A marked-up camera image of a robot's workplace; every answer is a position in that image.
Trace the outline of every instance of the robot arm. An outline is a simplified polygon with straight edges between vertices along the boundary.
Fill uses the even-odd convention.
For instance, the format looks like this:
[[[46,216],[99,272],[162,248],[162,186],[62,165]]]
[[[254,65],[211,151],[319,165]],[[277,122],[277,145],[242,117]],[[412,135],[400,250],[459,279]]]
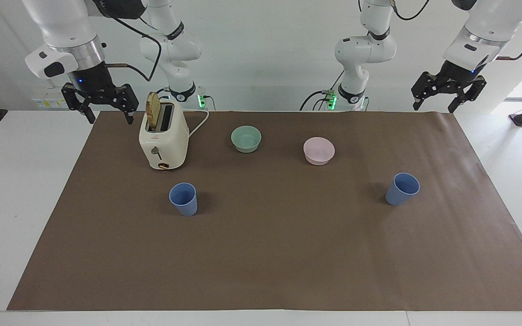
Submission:
[[[104,61],[103,44],[89,21],[83,0],[22,0],[42,32],[43,44],[25,58],[37,77],[48,79],[68,74],[71,83],[62,87],[69,109],[96,119],[90,104],[111,105],[124,113],[129,124],[138,99],[129,84],[116,87]],[[140,0],[109,2],[94,0],[100,12],[110,17],[133,18],[144,12]],[[76,94],[83,97],[80,102]]]
[[[453,113],[466,101],[479,96],[486,81],[479,76],[487,63],[495,60],[522,23],[522,0],[452,0],[469,11],[469,19],[444,54],[437,75],[424,72],[412,87],[414,110],[424,99],[439,93],[455,94],[448,106]]]
[[[175,17],[172,0],[148,0],[146,12],[150,25],[158,31],[151,36],[160,41],[163,49],[158,66],[166,75],[170,94],[185,109],[203,107],[190,69],[184,63],[201,57],[196,36],[185,31],[183,22]],[[154,42],[141,39],[140,51],[152,62],[157,60],[158,46]]]
[[[360,20],[368,35],[342,39],[335,50],[336,59],[344,68],[342,83],[335,89],[336,107],[342,110],[360,105],[369,79],[362,65],[386,62],[396,54],[396,41],[390,35],[390,0],[363,0],[362,9]]]

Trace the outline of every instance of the blue object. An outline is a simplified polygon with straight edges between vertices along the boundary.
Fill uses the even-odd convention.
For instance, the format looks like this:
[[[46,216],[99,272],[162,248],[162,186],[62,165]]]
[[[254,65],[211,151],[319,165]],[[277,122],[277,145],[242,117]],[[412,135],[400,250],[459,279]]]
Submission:
[[[415,176],[408,173],[398,173],[386,192],[386,201],[390,205],[398,206],[418,194],[420,183]]]
[[[197,190],[187,182],[172,187],[168,199],[184,216],[193,216],[197,213]]]

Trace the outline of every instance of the brown tablecloth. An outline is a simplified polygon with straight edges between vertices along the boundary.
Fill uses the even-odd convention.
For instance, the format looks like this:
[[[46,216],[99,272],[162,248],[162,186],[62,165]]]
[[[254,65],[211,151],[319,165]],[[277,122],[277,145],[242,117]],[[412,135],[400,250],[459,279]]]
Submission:
[[[452,115],[213,112],[175,171],[149,167],[140,120],[100,115],[9,310],[522,310],[522,236]],[[422,186],[393,207],[399,172]]]

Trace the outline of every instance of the green led indicator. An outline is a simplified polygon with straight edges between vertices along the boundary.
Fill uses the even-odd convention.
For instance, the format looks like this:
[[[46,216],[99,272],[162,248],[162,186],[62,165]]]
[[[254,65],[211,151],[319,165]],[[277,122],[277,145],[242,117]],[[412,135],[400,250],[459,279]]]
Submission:
[[[338,101],[338,97],[336,95],[332,95],[332,98],[329,100],[328,109],[335,110],[335,104]]]
[[[198,97],[198,105],[201,108],[207,106],[207,102],[205,102],[205,99],[203,99],[203,97],[201,95],[197,95],[197,97]]]

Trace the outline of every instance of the white table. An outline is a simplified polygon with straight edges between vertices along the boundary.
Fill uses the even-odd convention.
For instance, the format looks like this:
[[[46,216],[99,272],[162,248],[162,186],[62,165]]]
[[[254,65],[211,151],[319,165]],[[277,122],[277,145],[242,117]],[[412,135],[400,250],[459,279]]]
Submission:
[[[522,232],[522,129],[457,118]],[[522,325],[511,312],[5,312],[90,130],[72,112],[11,111],[0,122],[0,325]]]

